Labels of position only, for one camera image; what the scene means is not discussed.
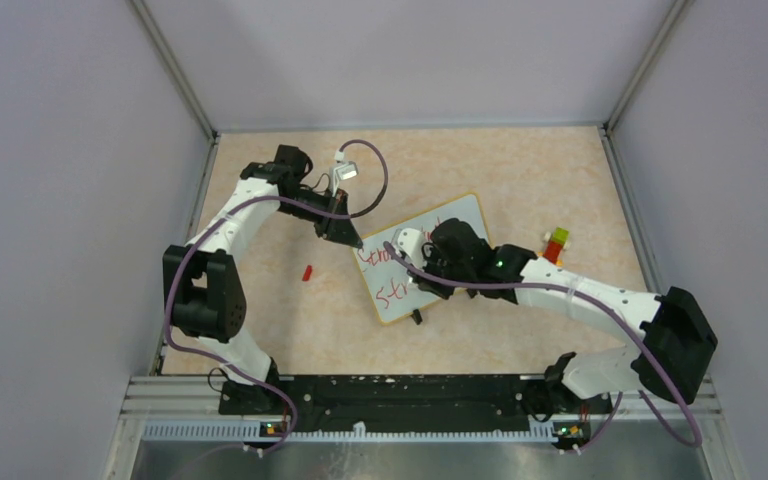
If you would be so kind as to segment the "red marker cap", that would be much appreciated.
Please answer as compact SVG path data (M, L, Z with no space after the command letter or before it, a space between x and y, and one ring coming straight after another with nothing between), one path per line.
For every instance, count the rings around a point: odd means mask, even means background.
M312 276L312 272L313 272L313 267L311 265L307 265L302 276L302 281L308 282Z

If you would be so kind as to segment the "yellow framed whiteboard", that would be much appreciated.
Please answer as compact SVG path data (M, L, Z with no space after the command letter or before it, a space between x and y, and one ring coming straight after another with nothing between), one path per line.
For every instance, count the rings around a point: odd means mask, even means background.
M489 239L479 197L469 192L365 236L363 246L353 251L381 324L408 318L414 311L440 301L439 297L420 291L410 282L406 269L391 259L384 243L392 243L396 232L403 228L416 229L429 238L434 228L450 218L468 223L480 238Z

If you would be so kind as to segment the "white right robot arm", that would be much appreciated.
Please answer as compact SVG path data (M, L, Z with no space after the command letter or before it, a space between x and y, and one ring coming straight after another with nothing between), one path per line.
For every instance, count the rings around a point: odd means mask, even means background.
M609 392L640 390L695 402L718 339L695 296L682 288L639 292L588 279L511 244L493 247L452 218L425 234L393 237L417 287L443 299L456 289L515 305L555 311L606 333L621 346L563 355L546 371L546 397L560 412Z

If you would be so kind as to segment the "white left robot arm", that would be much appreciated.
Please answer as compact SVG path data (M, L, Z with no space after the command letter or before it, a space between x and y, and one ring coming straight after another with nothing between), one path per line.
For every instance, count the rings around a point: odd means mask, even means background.
M257 413L277 407L281 388L268 378L272 358L244 326L247 299L238 261L275 213L311 223L323 240L363 245L348 212L349 195L339 186L357 175L356 164L339 148L323 192L305 184L311 170L305 152L279 146L272 161L252 162L242 170L229 199L199 234L163 254L164 335L178 329L197 339L191 353L217 361L231 380L245 384L243 401Z

